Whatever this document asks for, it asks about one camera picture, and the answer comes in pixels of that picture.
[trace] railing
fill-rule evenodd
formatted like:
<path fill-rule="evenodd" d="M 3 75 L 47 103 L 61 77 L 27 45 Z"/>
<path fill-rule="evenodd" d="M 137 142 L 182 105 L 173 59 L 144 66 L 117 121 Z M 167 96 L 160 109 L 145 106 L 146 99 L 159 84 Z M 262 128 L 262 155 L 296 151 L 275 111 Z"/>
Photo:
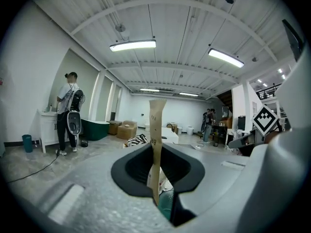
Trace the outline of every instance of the railing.
<path fill-rule="evenodd" d="M 256 92 L 256 94 L 260 100 L 272 98 L 275 96 L 275 92 L 280 86 L 281 86 L 281 83 L 274 85 L 274 86 L 271 86 L 271 87 L 264 89 L 262 91 Z"/>

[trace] ceiling light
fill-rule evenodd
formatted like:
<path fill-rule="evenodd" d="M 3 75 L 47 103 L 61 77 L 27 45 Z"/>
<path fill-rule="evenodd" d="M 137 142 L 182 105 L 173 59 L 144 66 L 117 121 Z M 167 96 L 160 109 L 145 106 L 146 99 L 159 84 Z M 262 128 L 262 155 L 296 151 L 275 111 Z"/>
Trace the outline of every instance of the ceiling light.
<path fill-rule="evenodd" d="M 111 45 L 111 51 L 121 51 L 128 49 L 145 49 L 145 48 L 155 48 L 156 41 L 155 40 L 142 40 L 142 41 L 128 41 L 122 42 L 119 44 Z"/>
<path fill-rule="evenodd" d="M 235 65 L 235 66 L 237 66 L 239 68 L 241 68 L 244 65 L 244 63 L 239 61 L 238 59 L 236 59 L 234 57 L 231 57 L 230 55 L 228 55 L 226 53 L 223 53 L 223 52 L 220 52 L 220 51 L 215 50 L 215 49 L 210 49 L 208 51 L 208 54 L 210 56 L 216 57 L 218 59 L 227 61 L 227 62 L 229 62 L 229 63 L 231 63 L 231 64 L 233 64 L 233 65 Z"/>
<path fill-rule="evenodd" d="M 160 90 L 158 89 L 148 89 L 148 88 L 141 88 L 141 91 L 150 91 L 150 92 L 159 92 Z"/>
<path fill-rule="evenodd" d="M 197 94 L 191 94 L 191 93 L 184 93 L 184 92 L 180 92 L 179 95 L 185 95 L 185 96 L 193 96 L 193 97 L 197 97 Z"/>

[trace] diamond-shaped sign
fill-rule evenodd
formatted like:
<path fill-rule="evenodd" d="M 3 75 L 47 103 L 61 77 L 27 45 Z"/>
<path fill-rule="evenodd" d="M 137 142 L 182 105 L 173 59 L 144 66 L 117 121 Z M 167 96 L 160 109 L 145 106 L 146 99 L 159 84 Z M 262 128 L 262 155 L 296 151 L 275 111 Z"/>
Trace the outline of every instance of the diamond-shaped sign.
<path fill-rule="evenodd" d="M 278 120 L 278 116 L 263 105 L 261 109 L 254 115 L 252 121 L 262 135 L 266 135 Z"/>

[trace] concrete floor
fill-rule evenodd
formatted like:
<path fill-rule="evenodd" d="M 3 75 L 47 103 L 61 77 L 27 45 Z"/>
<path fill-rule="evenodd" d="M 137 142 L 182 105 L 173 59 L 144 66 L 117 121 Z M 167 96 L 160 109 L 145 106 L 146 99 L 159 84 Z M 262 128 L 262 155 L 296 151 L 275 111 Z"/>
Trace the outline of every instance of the concrete floor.
<path fill-rule="evenodd" d="M 150 140 L 150 133 L 142 129 L 138 129 L 137 134 L 145 134 Z M 26 179 L 16 181 L 9 184 L 14 193 L 17 193 L 33 204 L 36 204 L 41 195 L 51 187 L 58 179 L 67 173 L 75 165 L 89 157 L 99 154 L 106 154 L 111 151 L 122 151 L 123 143 L 127 140 L 118 139 L 114 135 L 99 141 L 89 141 L 87 148 L 78 147 L 76 153 L 71 151 L 71 147 L 67 147 L 67 156 L 59 156 L 56 161 L 45 170 L 34 174 Z M 200 141 L 200 137 L 196 135 L 179 135 L 179 144 L 194 144 Z M 7 181 L 15 180 L 33 172 L 36 172 L 55 159 L 55 150 L 58 145 L 50 145 L 46 147 L 46 154 L 42 152 L 40 146 L 34 147 L 32 153 L 26 153 L 23 146 L 6 148 L 6 152 L 0 159 L 0 167 Z M 231 154 L 224 150 L 223 145 L 214 147 L 212 144 L 205 145 L 200 151 L 217 152 L 222 154 Z"/>

